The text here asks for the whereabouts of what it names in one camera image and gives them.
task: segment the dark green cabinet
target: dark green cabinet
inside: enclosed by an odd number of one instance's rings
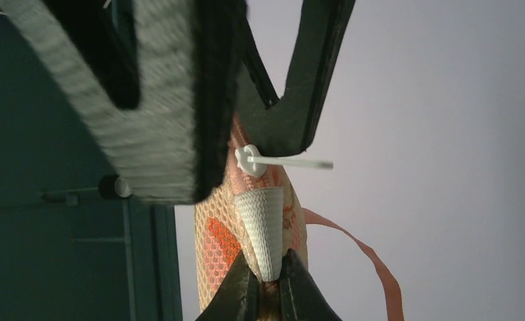
[[[113,172],[0,16],[0,321],[181,319],[172,207],[40,198]]]

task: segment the orange mesh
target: orange mesh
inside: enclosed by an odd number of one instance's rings
[[[242,191],[264,187],[284,188],[283,254],[293,248],[306,266],[308,263],[307,232],[302,208],[284,168],[270,165],[266,174],[259,179],[243,175],[237,169],[234,154],[236,148],[247,144],[248,139],[235,118],[223,184],[214,189],[208,199],[195,205],[195,255],[201,311],[215,295],[240,249],[252,272],[260,276],[252,243],[233,204],[234,195]]]
[[[237,238],[218,219],[209,218],[209,233],[204,239],[203,263],[207,264],[207,275],[211,293],[215,293],[231,264],[241,249]]]

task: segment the gray wall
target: gray wall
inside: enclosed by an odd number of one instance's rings
[[[281,92],[301,0],[250,5]],[[335,169],[287,169],[302,206],[377,251],[408,320],[525,320],[525,0],[357,1],[303,157]],[[192,320],[191,208],[177,223]],[[385,320],[356,245],[323,227],[309,227],[308,243],[310,271],[343,320]]]

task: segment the white zip tie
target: white zip tie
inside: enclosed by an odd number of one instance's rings
[[[314,169],[333,169],[333,162],[326,160],[285,159],[261,156],[254,145],[246,145],[235,150],[239,168],[253,177],[261,177],[266,165],[312,167]]]
[[[266,156],[248,156],[249,163],[267,164],[267,165],[282,165],[282,166],[297,166],[297,167],[313,167],[315,169],[333,169],[333,162],[327,160],[306,160],[306,159],[286,159],[278,157]]]

